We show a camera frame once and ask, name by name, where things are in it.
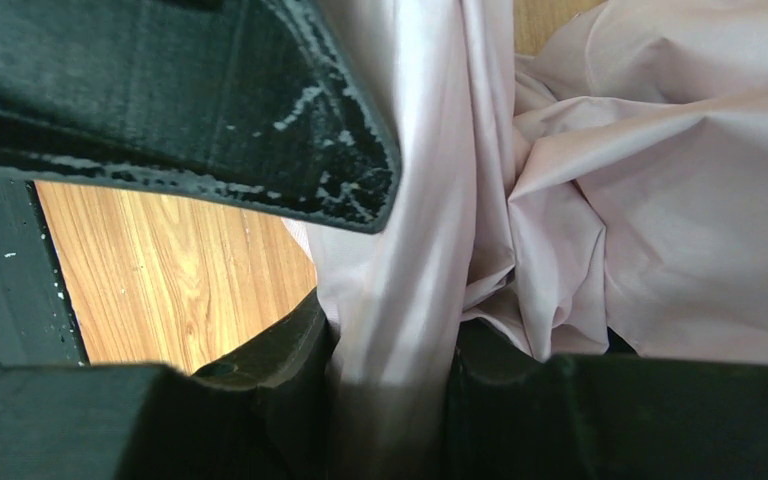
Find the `pink fabric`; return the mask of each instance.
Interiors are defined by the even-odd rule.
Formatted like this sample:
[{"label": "pink fabric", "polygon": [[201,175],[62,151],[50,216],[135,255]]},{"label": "pink fabric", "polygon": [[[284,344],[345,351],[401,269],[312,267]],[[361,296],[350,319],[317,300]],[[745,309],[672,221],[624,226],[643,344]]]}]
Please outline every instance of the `pink fabric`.
[{"label": "pink fabric", "polygon": [[398,136],[387,229],[297,229],[340,335],[335,478],[427,478],[458,323],[768,363],[768,0],[324,0]]}]

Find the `black strip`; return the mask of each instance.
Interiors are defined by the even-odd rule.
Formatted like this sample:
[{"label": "black strip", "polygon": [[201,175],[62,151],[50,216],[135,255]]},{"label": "black strip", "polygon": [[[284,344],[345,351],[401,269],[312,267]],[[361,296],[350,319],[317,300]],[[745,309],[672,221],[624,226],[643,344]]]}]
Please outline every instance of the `black strip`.
[{"label": "black strip", "polygon": [[87,362],[36,190],[0,179],[0,366]]}]

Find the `wood grain surface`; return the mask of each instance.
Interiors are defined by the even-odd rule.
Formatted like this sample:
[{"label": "wood grain surface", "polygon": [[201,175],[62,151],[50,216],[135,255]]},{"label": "wood grain surface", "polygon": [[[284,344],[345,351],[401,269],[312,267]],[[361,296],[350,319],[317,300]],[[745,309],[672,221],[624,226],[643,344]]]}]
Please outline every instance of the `wood grain surface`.
[{"label": "wood grain surface", "polygon": [[[535,54],[598,0],[516,0],[516,46]],[[192,372],[289,312],[313,266],[278,218],[166,195],[38,183],[95,363]]]}]

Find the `black plastic part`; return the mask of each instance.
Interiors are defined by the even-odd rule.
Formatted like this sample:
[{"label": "black plastic part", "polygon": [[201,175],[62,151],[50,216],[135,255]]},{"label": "black plastic part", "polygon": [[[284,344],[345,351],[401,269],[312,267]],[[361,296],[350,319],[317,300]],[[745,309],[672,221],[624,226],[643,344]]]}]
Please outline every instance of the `black plastic part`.
[{"label": "black plastic part", "polygon": [[316,0],[0,0],[0,176],[383,229],[400,158]]},{"label": "black plastic part", "polygon": [[768,479],[768,367],[557,356],[462,326],[452,479]]},{"label": "black plastic part", "polygon": [[86,362],[36,190],[0,179],[0,366]]},{"label": "black plastic part", "polygon": [[0,369],[0,479],[325,478],[332,349],[311,294],[194,377]]}]

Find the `garment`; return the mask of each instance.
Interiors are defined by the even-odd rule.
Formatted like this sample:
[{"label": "garment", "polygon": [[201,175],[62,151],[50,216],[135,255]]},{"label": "garment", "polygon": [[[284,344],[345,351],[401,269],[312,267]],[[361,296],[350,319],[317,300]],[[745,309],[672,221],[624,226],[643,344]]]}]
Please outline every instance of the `garment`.
[{"label": "garment", "polygon": [[511,1],[327,0],[394,127],[390,222],[291,222],[339,343],[337,478],[434,472],[458,323],[538,360],[768,363],[768,0],[609,0],[536,57]]}]

